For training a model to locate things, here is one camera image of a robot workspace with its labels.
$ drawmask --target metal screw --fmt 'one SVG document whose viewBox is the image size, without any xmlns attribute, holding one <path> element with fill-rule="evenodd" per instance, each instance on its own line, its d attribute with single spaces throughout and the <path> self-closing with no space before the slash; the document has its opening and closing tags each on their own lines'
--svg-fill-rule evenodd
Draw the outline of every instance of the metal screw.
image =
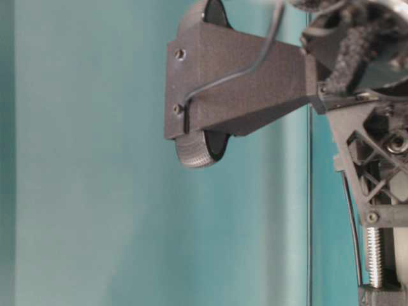
<svg viewBox="0 0 408 306">
<path fill-rule="evenodd" d="M 174 104 L 173 113 L 175 115 L 180 115 L 184 111 L 184 107 L 179 104 Z"/>
<path fill-rule="evenodd" d="M 370 224 L 377 223 L 380 217 L 375 212 L 369 212 L 367 215 L 367 222 Z"/>
</svg>

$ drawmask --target screw hole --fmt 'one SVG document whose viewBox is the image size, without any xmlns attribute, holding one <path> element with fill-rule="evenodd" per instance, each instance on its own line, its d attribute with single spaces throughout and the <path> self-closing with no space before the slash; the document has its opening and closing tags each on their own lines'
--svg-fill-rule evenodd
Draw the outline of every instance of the screw hole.
<svg viewBox="0 0 408 306">
<path fill-rule="evenodd" d="M 174 57 L 179 61 L 183 61 L 186 58 L 186 51 L 183 49 L 177 49 L 174 53 Z"/>
</svg>

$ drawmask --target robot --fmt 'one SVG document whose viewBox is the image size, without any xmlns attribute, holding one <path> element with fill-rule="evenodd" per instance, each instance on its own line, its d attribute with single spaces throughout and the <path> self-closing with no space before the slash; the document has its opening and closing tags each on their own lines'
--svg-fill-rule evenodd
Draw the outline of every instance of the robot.
<svg viewBox="0 0 408 306">
<path fill-rule="evenodd" d="M 339 150 L 359 305 L 408 304 L 408 1 L 291 0 L 315 18 L 301 47 L 235 31 L 221 0 L 196 3 L 168 44 L 164 137 L 188 168 L 211 166 L 245 136 L 307 104 Z M 362 284 L 351 186 L 364 229 Z"/>
</svg>

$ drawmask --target wheel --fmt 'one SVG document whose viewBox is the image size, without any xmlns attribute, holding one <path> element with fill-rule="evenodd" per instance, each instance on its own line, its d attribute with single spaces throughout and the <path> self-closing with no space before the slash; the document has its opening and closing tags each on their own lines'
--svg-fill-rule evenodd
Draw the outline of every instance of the wheel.
<svg viewBox="0 0 408 306">
<path fill-rule="evenodd" d="M 218 162 L 230 136 L 220 132 L 194 131 L 176 138 L 179 161 L 187 168 L 204 168 Z"/>
</svg>

